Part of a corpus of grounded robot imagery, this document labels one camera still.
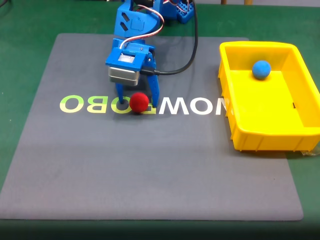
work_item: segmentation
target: yellow plastic tray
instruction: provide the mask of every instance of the yellow plastic tray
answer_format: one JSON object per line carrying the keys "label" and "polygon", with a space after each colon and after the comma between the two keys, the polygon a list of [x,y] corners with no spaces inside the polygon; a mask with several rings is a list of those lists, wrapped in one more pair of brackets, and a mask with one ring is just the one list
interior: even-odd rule
{"label": "yellow plastic tray", "polygon": [[[320,141],[320,94],[299,50],[280,42],[220,45],[219,75],[236,150],[311,151]],[[252,67],[268,61],[257,80]]]}

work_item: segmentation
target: white wire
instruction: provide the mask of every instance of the white wire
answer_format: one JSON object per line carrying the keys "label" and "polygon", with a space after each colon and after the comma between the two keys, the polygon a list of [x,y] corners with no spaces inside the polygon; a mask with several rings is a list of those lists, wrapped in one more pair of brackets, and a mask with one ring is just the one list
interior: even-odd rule
{"label": "white wire", "polygon": [[171,3],[172,5],[176,6],[177,9],[179,9],[181,12],[183,12],[183,13],[185,13],[185,14],[187,13],[187,12],[184,11],[181,7],[179,7],[177,3],[173,3],[173,2],[170,1],[170,0],[165,0],[165,1],[163,2],[163,4],[166,4],[166,3]]}
{"label": "white wire", "polygon": [[154,31],[154,32],[147,33],[147,34],[143,34],[143,35],[138,35],[138,36],[132,36],[132,37],[127,38],[126,40],[124,40],[124,41],[120,44],[120,47],[119,47],[120,49],[122,49],[123,45],[124,45],[125,43],[127,43],[127,42],[130,42],[130,41],[133,41],[133,40],[137,40],[137,39],[143,39],[143,38],[148,38],[148,37],[154,36],[154,35],[160,33],[160,31],[164,28],[165,19],[164,19],[164,17],[163,17],[159,12],[157,12],[156,10],[154,10],[154,9],[152,9],[152,8],[149,8],[149,7],[147,7],[147,6],[143,6],[143,5],[138,5],[138,6],[139,6],[139,7],[142,7],[142,8],[145,8],[145,9],[147,9],[148,11],[150,11],[150,12],[156,14],[157,16],[159,16],[159,18],[162,20],[162,25],[161,25],[161,27],[160,27],[158,30],[156,30],[156,31]]}

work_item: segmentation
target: green surface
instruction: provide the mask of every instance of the green surface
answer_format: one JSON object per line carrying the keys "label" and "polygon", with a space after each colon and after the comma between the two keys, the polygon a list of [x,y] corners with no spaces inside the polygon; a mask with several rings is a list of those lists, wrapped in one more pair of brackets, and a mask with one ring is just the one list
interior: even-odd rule
{"label": "green surface", "polygon": [[[119,3],[75,0],[13,0],[0,9],[0,188],[8,172],[49,54],[60,33],[112,34]],[[296,45],[320,86],[320,8],[198,4],[199,35],[246,37]],[[190,36],[193,22],[172,23],[163,36]],[[37,221],[0,220],[0,233],[77,232],[136,239],[149,235],[194,237],[199,233],[296,233],[320,229],[320,157],[289,154],[304,219],[298,222],[232,221]]]}

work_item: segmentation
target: wire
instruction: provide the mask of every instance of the wire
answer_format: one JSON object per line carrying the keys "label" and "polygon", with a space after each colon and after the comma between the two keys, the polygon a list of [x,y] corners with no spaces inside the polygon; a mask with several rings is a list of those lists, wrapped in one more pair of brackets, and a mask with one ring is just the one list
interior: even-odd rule
{"label": "wire", "polygon": [[8,2],[8,0],[3,0],[3,2],[0,4],[0,8],[5,5]]}
{"label": "wire", "polygon": [[179,7],[179,6],[176,6],[176,8],[179,9],[181,12],[183,12],[183,13],[185,13],[185,14],[187,13],[185,10],[183,10],[183,9],[182,9],[181,7]]}
{"label": "wire", "polygon": [[172,71],[159,71],[159,70],[154,70],[154,74],[155,75],[175,75],[175,74],[179,74],[182,73],[183,71],[185,71],[186,69],[188,69],[191,64],[193,63],[195,57],[196,57],[196,53],[197,53],[197,48],[198,48],[198,16],[197,16],[197,7],[196,7],[196,3],[195,0],[192,1],[193,2],[193,12],[194,12],[194,45],[193,45],[193,51],[192,51],[192,55],[190,60],[187,62],[186,65],[184,65],[183,67],[177,69],[177,70],[172,70]]}
{"label": "wire", "polygon": [[166,4],[166,3],[171,3],[173,6],[176,6],[176,8],[179,9],[181,12],[183,12],[183,13],[185,13],[185,14],[187,13],[187,12],[184,11],[181,7],[179,7],[177,3],[174,3],[174,2],[172,2],[172,1],[170,1],[170,0],[165,0],[165,1],[163,2],[163,4]]}
{"label": "wire", "polygon": [[147,6],[143,6],[143,5],[137,5],[137,6],[142,7],[142,8],[144,8],[144,9],[147,9],[148,11],[153,12],[154,14],[156,14],[157,16],[159,16],[159,18],[162,20],[162,25],[161,25],[161,27],[160,27],[158,30],[156,30],[156,31],[154,31],[154,32],[147,33],[147,34],[143,34],[143,35],[138,35],[138,36],[132,36],[132,37],[127,38],[126,40],[124,40],[124,41],[121,43],[121,45],[120,45],[120,47],[119,47],[120,49],[122,49],[123,45],[124,45],[125,43],[127,43],[127,42],[130,42],[130,41],[133,41],[133,40],[137,40],[137,39],[143,39],[143,38],[148,38],[148,37],[154,36],[154,35],[160,33],[161,30],[164,28],[165,19],[164,19],[164,17],[163,17],[159,12],[157,12],[156,10],[154,10],[154,9],[152,9],[152,8],[149,8],[149,7],[147,7]]}

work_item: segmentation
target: gray mousepad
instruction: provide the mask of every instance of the gray mousepad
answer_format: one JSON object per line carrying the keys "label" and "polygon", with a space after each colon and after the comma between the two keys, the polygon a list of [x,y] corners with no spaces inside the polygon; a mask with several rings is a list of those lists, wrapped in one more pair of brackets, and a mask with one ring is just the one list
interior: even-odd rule
{"label": "gray mousepad", "polygon": [[[219,45],[243,38],[200,37],[192,66],[159,77],[159,106],[141,115],[126,111],[127,101],[116,103],[105,66],[112,39],[56,38],[0,194],[0,218],[302,219],[285,155],[238,152],[230,140]],[[183,66],[193,48],[193,37],[147,42],[160,70]],[[124,95],[150,95],[148,87],[141,79]],[[62,101],[70,95],[78,97]],[[106,109],[91,108],[92,96],[104,96]]]}

